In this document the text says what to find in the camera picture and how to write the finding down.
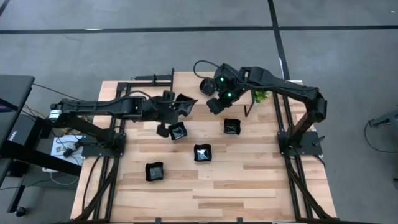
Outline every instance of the gray floor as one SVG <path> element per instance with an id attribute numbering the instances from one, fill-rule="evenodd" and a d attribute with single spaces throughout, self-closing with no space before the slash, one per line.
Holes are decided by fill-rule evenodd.
<path id="1" fill-rule="evenodd" d="M 396 0 L 276 0 L 275 8 L 280 26 L 398 24 Z M 260 0 L 11 0 L 0 17 L 0 29 L 271 24 L 267 1 Z M 291 78 L 318 86 L 328 100 L 328 118 L 317 129 L 326 136 L 322 146 L 338 216 L 396 223 L 398 156 L 370 149 L 363 127 L 398 104 L 398 30 L 285 31 L 282 40 Z M 272 31 L 0 35 L 0 49 L 0 73 L 34 75 L 36 83 L 87 100 L 98 97 L 102 80 L 191 70 L 199 59 L 260 65 L 282 76 Z M 34 88 L 27 104 L 48 114 L 49 104 L 60 99 Z M 397 148 L 388 126 L 370 129 L 369 139 L 383 150 Z M 7 179 L 3 187 L 15 184 Z M 29 215 L 0 217 L 5 223 L 67 220 L 73 196 L 72 190 L 31 187 L 22 201 L 32 208 Z M 10 197 L 0 191 L 2 211 Z"/>

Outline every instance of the wooden tabletop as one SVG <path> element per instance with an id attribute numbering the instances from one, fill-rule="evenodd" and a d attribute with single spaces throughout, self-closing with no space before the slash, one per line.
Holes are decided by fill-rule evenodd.
<path id="1" fill-rule="evenodd" d="M 197 72 L 203 77 L 213 77 L 214 72 Z M 196 105 L 206 105 L 206 102 L 210 99 L 199 90 L 199 84 L 202 81 L 201 78 L 195 76 L 193 72 L 174 72 L 174 83 L 173 91 L 176 96 L 180 93 L 192 97 L 198 102 Z M 247 91 L 240 99 L 234 103 L 234 105 L 250 105 L 251 104 L 251 94 Z"/>
<path id="2" fill-rule="evenodd" d="M 175 76 L 176 93 L 195 95 L 200 80 L 196 86 L 186 83 L 192 86 L 190 91 L 182 86 L 183 78 L 177 80 L 182 74 Z M 116 85 L 116 81 L 103 82 L 99 100 L 112 100 Z M 161 95 L 164 89 L 167 87 L 146 87 L 144 91 Z M 297 122 L 305 107 L 291 99 L 290 105 Z M 241 120 L 239 136 L 223 133 L 225 118 Z M 188 136 L 178 141 L 156 135 L 155 122 L 126 123 L 127 145 L 119 165 L 112 222 L 154 222 L 155 217 L 165 222 L 235 222 L 236 217 L 247 222 L 294 220 L 284 158 L 279 154 L 276 138 L 278 126 L 271 94 L 269 99 L 254 106 L 247 118 L 242 106 L 234 105 L 215 116 L 205 105 L 197 103 L 188 117 L 180 119 Z M 96 116 L 94 123 L 108 128 L 110 120 L 109 116 Z M 194 145 L 205 143 L 211 144 L 213 160 L 195 162 Z M 94 160 L 84 161 L 71 218 L 81 213 L 82 196 Z M 302 160 L 309 191 L 327 213 L 335 216 L 323 165 L 313 156 L 302 156 Z M 164 180 L 145 181 L 145 164 L 152 162 L 164 163 Z M 91 177 L 86 205 L 97 190 L 101 165 L 102 159 Z M 302 194 L 297 191 L 305 217 Z M 107 194 L 103 198 L 100 218 L 104 217 Z"/>

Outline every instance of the green plant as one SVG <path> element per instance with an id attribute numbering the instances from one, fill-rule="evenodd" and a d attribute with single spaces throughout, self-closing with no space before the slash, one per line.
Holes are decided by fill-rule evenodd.
<path id="1" fill-rule="evenodd" d="M 268 91 L 254 91 L 254 99 L 256 99 L 256 103 L 260 103 L 261 101 L 268 99 Z"/>

